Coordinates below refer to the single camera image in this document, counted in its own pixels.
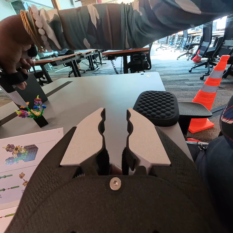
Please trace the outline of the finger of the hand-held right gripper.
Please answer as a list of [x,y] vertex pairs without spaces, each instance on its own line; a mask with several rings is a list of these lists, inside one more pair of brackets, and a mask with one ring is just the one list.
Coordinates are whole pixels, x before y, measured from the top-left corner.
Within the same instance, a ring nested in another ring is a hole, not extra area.
[[8,97],[18,106],[22,106],[23,108],[28,107],[26,102],[23,100],[23,98],[19,95],[19,93],[10,86],[9,92],[3,87],[0,86],[0,88],[8,95]]

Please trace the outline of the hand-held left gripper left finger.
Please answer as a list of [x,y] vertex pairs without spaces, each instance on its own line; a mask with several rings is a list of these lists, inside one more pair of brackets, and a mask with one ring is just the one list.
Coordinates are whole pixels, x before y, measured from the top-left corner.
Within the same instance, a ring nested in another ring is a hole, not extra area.
[[109,155],[106,150],[105,108],[99,108],[77,126],[60,162],[61,166],[78,166],[84,174],[94,167],[98,175],[109,174]]

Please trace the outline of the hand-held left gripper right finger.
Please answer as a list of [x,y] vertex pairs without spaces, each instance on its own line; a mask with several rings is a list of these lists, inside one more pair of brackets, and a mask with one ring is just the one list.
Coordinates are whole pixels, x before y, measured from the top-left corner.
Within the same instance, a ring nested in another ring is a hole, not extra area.
[[132,175],[139,166],[149,174],[154,166],[171,165],[156,127],[132,108],[127,109],[127,140],[122,154],[122,173]]

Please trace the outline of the lego flower model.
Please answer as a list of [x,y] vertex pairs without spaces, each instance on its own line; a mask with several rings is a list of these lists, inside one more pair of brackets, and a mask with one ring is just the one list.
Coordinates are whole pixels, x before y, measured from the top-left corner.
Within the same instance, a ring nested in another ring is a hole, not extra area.
[[42,99],[39,95],[34,99],[34,105],[31,109],[29,108],[29,104],[30,102],[25,102],[24,105],[21,103],[20,109],[15,110],[16,115],[22,119],[33,119],[40,128],[48,125],[48,121],[43,116],[44,110],[47,106],[42,104]]

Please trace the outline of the person's right forearm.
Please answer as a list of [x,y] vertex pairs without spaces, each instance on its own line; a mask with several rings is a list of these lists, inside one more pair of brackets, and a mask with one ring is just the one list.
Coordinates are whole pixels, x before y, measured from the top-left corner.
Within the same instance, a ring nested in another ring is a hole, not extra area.
[[40,10],[52,50],[126,50],[233,13],[232,0],[135,0]]

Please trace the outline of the lego instruction booklet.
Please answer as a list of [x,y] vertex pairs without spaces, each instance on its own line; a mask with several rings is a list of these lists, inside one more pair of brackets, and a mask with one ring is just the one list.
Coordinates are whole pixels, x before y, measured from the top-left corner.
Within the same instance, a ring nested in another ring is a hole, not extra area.
[[0,140],[0,232],[11,222],[36,167],[63,135],[57,128]]

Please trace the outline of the person's right hand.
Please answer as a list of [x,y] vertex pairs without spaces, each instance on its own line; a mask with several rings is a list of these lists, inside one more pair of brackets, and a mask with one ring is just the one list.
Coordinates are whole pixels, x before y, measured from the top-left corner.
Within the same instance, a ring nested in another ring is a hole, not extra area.
[[31,48],[33,41],[26,32],[21,16],[12,15],[0,23],[0,66],[5,74],[16,73],[16,66],[21,63],[21,71],[27,74],[34,60],[22,57],[22,52]]

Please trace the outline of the plain black box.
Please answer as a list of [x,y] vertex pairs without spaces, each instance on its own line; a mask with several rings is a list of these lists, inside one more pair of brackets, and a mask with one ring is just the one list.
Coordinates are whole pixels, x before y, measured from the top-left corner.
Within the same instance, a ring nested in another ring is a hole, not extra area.
[[27,86],[24,90],[15,87],[15,90],[19,93],[19,95],[24,99],[25,102],[29,102],[28,107],[30,109],[34,106],[34,100],[37,96],[41,99],[42,103],[46,102],[48,98],[46,97],[43,89],[38,83],[36,77],[33,73],[28,73],[28,79],[26,81]]

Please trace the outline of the black honeycomb cushion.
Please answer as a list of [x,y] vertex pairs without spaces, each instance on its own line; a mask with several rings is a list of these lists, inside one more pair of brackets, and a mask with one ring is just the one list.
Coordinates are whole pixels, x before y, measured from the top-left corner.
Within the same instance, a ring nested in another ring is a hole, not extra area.
[[158,127],[171,127],[179,120],[178,100],[171,92],[144,91],[138,96],[133,110]]

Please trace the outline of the grey mesh office chair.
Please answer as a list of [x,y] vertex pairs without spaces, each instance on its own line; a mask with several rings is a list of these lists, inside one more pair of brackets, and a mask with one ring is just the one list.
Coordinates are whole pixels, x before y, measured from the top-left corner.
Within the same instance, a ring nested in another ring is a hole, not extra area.
[[203,119],[212,116],[212,113],[202,104],[196,102],[178,102],[179,126],[183,135],[187,135],[191,119]]

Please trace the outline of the orange white traffic cone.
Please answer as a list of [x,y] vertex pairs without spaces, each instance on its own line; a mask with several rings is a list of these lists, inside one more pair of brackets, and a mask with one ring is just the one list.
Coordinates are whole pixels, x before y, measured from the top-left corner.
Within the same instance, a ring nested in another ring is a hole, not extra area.
[[[229,57],[230,55],[221,56],[220,61],[214,67],[212,72],[208,75],[208,78],[204,82],[202,88],[194,97],[193,102],[200,103],[204,105],[208,110],[211,110]],[[200,119],[192,118],[188,130],[191,133],[196,133],[212,128],[214,126],[215,124],[209,121],[207,117]]]

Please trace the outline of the long wooden desk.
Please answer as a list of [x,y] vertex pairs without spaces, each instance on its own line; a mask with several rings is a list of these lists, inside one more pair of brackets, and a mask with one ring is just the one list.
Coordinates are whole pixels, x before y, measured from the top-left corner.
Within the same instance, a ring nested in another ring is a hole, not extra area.
[[[127,74],[128,73],[127,56],[130,56],[135,53],[140,53],[140,52],[145,52],[146,54],[148,54],[149,49],[150,49],[150,46],[147,45],[140,49],[129,49],[129,50],[124,50],[124,51],[110,51],[110,52],[104,52],[103,54],[108,55],[108,56],[112,55],[113,56],[112,60],[114,60],[115,57],[122,57],[123,58],[122,71],[124,74]],[[35,65],[41,67],[41,70],[47,80],[50,79],[50,76],[47,70],[45,69],[45,65],[49,63],[52,66],[59,66],[59,65],[67,64],[67,67],[72,68],[72,73],[74,74],[74,77],[81,77],[81,73],[77,65],[77,60],[80,60],[81,58],[86,57],[89,61],[89,64],[87,64],[87,66],[89,67],[89,70],[94,71],[98,68],[98,64],[96,65],[96,67],[94,66],[92,56],[95,56],[96,54],[99,55],[100,63],[101,63],[101,53],[100,51],[98,51],[98,53],[96,52],[97,50],[94,50],[94,49],[76,51],[73,54],[69,54],[69,55],[50,57],[46,59],[37,60],[35,61]]]

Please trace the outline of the person's dark printed sweatshirt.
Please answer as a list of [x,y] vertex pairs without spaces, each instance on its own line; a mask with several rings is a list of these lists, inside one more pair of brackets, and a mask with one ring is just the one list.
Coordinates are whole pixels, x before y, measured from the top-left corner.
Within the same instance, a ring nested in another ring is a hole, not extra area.
[[233,96],[229,99],[221,114],[220,129],[230,147],[233,148]]

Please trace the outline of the row of office chairs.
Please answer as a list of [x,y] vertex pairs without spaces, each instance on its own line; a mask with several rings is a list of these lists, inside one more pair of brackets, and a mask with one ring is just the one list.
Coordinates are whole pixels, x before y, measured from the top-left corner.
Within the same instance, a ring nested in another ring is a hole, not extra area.
[[182,56],[187,56],[187,60],[197,58],[206,58],[205,61],[194,65],[189,72],[192,72],[194,68],[205,66],[208,71],[200,77],[200,80],[204,80],[205,76],[210,75],[210,68],[216,66],[216,62],[220,61],[220,58],[224,55],[228,55],[227,64],[230,67],[223,71],[223,78],[226,78],[230,72],[232,72],[233,66],[233,15],[229,15],[226,18],[226,25],[223,36],[218,34],[213,35],[213,22],[209,22],[202,25],[202,36],[200,43],[193,43],[193,39],[199,36],[198,34],[188,35],[186,31],[183,31],[183,40],[179,48],[186,53],[177,57],[177,60]]

